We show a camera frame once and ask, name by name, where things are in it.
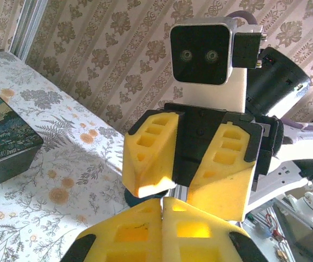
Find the tablecloth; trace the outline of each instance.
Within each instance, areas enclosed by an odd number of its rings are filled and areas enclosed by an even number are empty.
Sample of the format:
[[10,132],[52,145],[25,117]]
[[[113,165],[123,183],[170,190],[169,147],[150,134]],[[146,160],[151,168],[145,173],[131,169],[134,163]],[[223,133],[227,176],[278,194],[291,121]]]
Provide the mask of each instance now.
[[59,261],[81,231],[127,208],[123,136],[7,52],[0,96],[44,139],[30,169],[0,184],[0,261]]

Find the decorative box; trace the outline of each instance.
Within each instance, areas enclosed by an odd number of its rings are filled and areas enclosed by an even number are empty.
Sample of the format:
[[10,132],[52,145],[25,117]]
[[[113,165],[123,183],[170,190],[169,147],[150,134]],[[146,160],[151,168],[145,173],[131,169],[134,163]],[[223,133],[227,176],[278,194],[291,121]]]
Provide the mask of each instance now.
[[26,171],[42,138],[0,98],[0,183]]

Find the yellow foam padding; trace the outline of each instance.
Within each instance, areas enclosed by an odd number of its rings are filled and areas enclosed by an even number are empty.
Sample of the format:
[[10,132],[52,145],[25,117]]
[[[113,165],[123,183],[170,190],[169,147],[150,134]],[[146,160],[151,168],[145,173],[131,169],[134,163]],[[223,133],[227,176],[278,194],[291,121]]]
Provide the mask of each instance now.
[[162,216],[162,262],[242,262],[229,232],[243,229],[176,198],[164,198]]
[[160,199],[150,199],[83,231],[96,240],[84,262],[161,262]]
[[220,124],[189,186],[187,203],[228,221],[243,221],[256,161],[245,162],[250,135]]
[[139,198],[175,187],[172,181],[178,114],[149,116],[138,131],[125,135],[122,182]]

